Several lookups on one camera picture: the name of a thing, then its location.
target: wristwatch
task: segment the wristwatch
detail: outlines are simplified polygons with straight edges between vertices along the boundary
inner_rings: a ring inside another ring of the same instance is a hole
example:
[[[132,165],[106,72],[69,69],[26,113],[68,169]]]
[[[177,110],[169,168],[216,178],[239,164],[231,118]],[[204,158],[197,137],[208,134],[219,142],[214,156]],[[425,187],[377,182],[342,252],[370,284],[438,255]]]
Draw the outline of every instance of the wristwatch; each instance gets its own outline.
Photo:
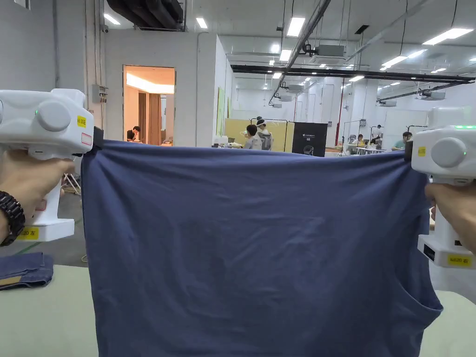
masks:
[[[13,243],[25,228],[25,213],[21,204],[4,191],[0,191],[0,211],[5,215],[10,227],[10,234],[0,243],[0,247],[4,247]]]

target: white tabletop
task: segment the white tabletop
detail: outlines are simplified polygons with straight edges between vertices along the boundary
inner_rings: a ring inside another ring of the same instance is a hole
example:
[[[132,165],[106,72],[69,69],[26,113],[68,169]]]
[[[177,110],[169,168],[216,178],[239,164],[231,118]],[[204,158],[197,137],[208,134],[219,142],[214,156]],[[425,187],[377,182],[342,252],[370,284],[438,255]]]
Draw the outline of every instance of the white tabletop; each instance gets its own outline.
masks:
[[[55,265],[44,288],[0,291],[0,350],[8,357],[97,357],[87,268]],[[425,331],[420,357],[473,356],[476,305],[438,291],[445,307]]]

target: ceiling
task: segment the ceiling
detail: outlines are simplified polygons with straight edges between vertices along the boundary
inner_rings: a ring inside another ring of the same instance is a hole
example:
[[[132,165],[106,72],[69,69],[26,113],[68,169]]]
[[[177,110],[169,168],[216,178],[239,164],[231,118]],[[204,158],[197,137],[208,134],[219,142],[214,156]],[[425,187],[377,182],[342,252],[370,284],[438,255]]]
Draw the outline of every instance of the ceiling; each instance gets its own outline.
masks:
[[[422,43],[451,28],[456,0],[433,0],[419,13],[400,22],[390,29],[382,40],[370,45],[360,56],[351,60],[356,68],[379,71],[382,63],[402,54],[408,55],[420,49],[427,51],[414,59],[407,59],[391,69],[392,72],[428,73],[438,68],[447,68],[441,74],[463,75],[476,71],[476,30],[455,40],[446,40],[435,46],[422,46]],[[408,8],[415,6],[419,0],[408,0]],[[271,59],[279,60],[276,54],[270,53],[273,43],[280,43],[280,32],[276,27],[283,20],[284,0],[188,0],[187,28],[189,31],[202,31],[195,18],[203,17],[208,31],[216,32],[222,41],[231,64],[268,65]],[[285,23],[288,25],[291,12],[293,16],[306,17],[312,14],[319,3],[318,0],[286,0]],[[320,44],[345,45],[346,56],[368,39],[378,34],[395,19],[400,17],[407,6],[407,0],[331,0],[323,20],[318,24],[309,39],[312,46]],[[105,12],[117,18],[121,25],[110,28],[130,28],[132,24],[110,10],[105,1]],[[458,0],[454,19],[454,27],[476,29],[476,1]],[[362,25],[369,25],[363,37],[356,35]],[[293,49],[296,38],[283,41],[284,49]],[[309,57],[303,56],[296,61],[297,65],[310,67]],[[265,78],[263,75],[247,75],[238,73],[241,88],[262,89]],[[287,79],[295,82],[303,78]],[[405,86],[414,86],[413,82],[402,82],[399,86],[381,90],[382,93],[395,91]]]

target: green poster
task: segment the green poster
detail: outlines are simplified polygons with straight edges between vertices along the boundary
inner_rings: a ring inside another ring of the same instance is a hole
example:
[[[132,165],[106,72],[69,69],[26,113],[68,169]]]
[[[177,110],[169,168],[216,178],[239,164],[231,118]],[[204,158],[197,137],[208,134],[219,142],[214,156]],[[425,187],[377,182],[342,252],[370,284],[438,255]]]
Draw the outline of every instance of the green poster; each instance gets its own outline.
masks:
[[[225,91],[218,87],[218,110],[217,110],[217,136],[223,132],[223,115],[225,108]]]

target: blue t-shirt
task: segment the blue t-shirt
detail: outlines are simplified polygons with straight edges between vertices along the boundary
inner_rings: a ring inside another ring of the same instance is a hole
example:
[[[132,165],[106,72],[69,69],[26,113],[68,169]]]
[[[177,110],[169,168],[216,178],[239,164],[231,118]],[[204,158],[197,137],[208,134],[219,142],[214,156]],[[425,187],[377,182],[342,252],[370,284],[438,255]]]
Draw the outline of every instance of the blue t-shirt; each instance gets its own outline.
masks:
[[[99,355],[417,357],[425,184],[402,153],[106,140],[82,164]]]

